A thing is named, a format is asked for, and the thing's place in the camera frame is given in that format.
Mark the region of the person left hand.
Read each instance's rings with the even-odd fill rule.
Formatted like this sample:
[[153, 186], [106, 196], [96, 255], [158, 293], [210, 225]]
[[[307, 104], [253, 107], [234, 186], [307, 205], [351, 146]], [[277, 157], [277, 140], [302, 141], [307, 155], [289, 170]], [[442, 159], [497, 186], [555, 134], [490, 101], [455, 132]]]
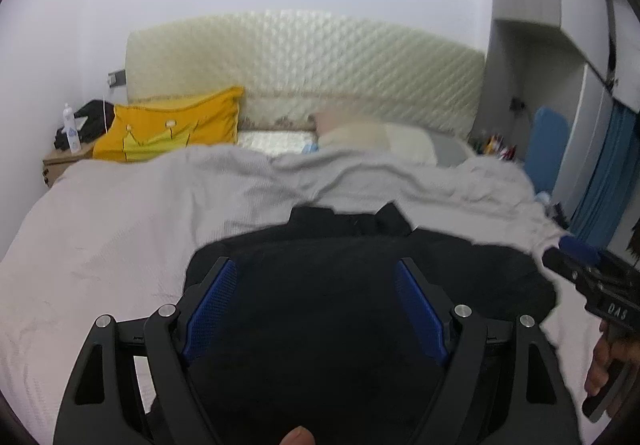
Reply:
[[289, 431], [280, 442], [280, 445], [314, 445], [315, 443], [311, 431], [308, 431], [300, 425], [292, 431]]

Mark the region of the person right hand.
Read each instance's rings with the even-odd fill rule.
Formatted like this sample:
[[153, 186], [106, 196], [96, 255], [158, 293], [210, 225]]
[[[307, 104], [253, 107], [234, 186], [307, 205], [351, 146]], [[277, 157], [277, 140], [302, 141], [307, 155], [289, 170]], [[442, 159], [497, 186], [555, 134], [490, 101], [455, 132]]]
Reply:
[[591, 365], [588, 369], [585, 390], [589, 396], [596, 396], [608, 382], [608, 369], [613, 361], [621, 361], [631, 365], [631, 378], [638, 376], [639, 371], [639, 341], [631, 339], [608, 342], [605, 335], [601, 335], [593, 350]]

